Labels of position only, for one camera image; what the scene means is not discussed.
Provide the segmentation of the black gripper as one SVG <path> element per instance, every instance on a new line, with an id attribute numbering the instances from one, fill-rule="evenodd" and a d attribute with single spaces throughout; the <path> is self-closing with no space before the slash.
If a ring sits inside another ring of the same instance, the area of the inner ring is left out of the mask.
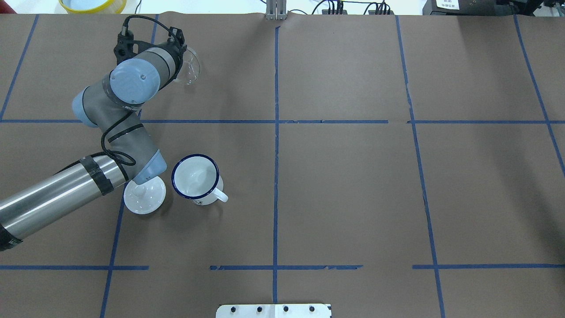
<path id="1" fill-rule="evenodd" d="M 170 80 L 175 80 L 177 78 L 182 67 L 183 56 L 186 52 L 186 48 L 187 44 L 185 43 L 185 37 L 182 30 L 176 27 L 169 27 L 166 50 L 175 62 L 175 71 L 172 72 Z"/>

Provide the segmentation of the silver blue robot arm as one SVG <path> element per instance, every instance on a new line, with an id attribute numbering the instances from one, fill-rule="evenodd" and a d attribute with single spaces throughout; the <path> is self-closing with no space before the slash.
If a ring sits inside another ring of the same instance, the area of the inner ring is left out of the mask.
<path id="1" fill-rule="evenodd" d="M 179 28 L 169 27 L 165 42 L 150 44 L 123 26 L 117 66 L 72 102 L 79 121 L 102 131 L 101 150 L 1 201 L 2 251 L 127 182 L 143 185 L 167 169 L 138 112 L 176 79 L 186 48 Z"/>

